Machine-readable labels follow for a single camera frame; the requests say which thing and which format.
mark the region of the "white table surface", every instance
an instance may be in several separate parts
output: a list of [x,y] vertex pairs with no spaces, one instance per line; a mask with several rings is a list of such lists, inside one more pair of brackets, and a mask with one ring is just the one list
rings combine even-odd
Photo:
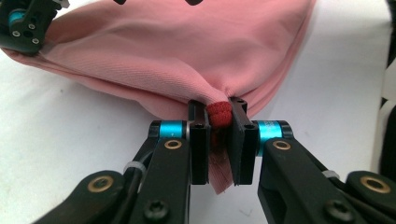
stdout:
[[[319,0],[290,75],[254,119],[287,120],[343,180],[350,171],[373,170],[389,31],[384,0]],[[122,172],[156,119],[135,102],[14,63],[4,53],[0,71],[0,223],[33,222],[85,176]],[[260,166],[257,159],[252,186],[220,195],[209,185],[192,186],[191,224],[265,223]]]

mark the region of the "pink garment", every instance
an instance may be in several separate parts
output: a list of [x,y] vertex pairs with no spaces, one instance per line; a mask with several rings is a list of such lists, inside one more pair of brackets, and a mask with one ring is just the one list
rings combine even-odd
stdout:
[[[190,99],[211,105],[231,96],[245,99],[253,116],[287,74],[314,4],[205,0],[191,7],[184,0],[129,0],[118,6],[105,0],[56,19],[35,57],[4,51],[20,63],[136,100],[161,119],[186,119]],[[212,163],[217,193],[233,182],[225,166]]]

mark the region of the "red fabric tip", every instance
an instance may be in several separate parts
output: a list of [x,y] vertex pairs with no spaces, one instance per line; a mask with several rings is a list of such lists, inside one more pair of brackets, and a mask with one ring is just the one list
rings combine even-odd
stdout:
[[233,121],[233,108],[226,101],[217,102],[206,107],[209,122],[213,129],[227,128]]

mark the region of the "pink cloth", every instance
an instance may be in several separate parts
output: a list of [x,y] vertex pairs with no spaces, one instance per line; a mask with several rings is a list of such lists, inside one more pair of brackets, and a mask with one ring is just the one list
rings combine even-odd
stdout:
[[[12,59],[138,101],[161,119],[242,97],[259,112],[286,76],[315,0],[100,1],[56,19],[35,57]],[[229,170],[212,173],[216,192]]]

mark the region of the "blue metal ring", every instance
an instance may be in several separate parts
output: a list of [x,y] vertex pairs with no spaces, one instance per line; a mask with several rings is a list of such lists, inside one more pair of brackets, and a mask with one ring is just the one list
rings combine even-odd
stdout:
[[260,148],[257,156],[262,157],[265,142],[275,137],[283,137],[282,128],[275,120],[258,120],[260,134]]
[[8,17],[8,26],[11,26],[12,22],[15,20],[22,19],[25,13],[23,11],[14,11]]
[[183,122],[181,120],[163,120],[160,126],[160,138],[183,137]]

